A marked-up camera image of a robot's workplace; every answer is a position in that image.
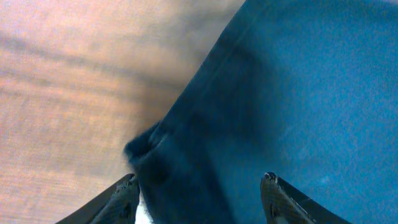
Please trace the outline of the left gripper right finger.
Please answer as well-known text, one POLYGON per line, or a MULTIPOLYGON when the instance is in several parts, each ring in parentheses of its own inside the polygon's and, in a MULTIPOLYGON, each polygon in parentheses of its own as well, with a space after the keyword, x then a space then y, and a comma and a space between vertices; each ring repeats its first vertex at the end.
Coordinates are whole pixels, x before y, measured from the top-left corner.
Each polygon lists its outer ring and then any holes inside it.
POLYGON ((264 174, 260 191, 268 224, 351 224, 273 172, 264 174))

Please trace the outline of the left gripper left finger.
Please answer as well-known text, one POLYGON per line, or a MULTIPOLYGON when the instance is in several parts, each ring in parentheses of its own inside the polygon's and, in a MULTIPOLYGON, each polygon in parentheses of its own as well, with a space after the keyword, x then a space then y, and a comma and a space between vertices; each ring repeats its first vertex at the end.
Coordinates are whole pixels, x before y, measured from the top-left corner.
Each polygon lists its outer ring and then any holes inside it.
POLYGON ((135 224, 140 188, 127 174, 57 224, 135 224))

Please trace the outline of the navy blue shorts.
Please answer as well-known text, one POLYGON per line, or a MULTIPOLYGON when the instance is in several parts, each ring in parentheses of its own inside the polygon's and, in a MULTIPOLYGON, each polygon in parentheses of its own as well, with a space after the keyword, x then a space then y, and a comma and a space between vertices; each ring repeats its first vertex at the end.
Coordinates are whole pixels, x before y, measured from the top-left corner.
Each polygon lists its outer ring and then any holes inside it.
POLYGON ((352 223, 397 222, 397 4, 246 1, 126 145, 154 223, 264 223, 274 172, 352 223))

